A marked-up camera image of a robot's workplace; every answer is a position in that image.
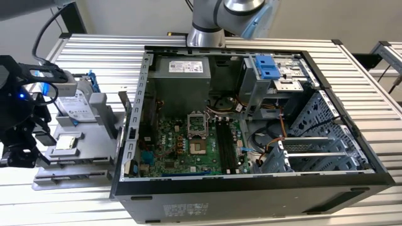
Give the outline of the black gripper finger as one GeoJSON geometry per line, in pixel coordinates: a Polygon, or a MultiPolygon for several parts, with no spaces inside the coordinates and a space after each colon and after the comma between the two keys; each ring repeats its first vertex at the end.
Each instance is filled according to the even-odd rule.
{"type": "Polygon", "coordinates": [[[36,165],[48,166],[51,161],[38,149],[31,133],[10,131],[0,135],[4,145],[0,167],[35,168],[36,165]]]}
{"type": "Polygon", "coordinates": [[[32,132],[35,134],[35,138],[44,146],[55,146],[56,140],[52,137],[51,128],[48,126],[48,123],[52,120],[48,107],[44,105],[35,106],[31,119],[35,122],[35,128],[32,132]]]}

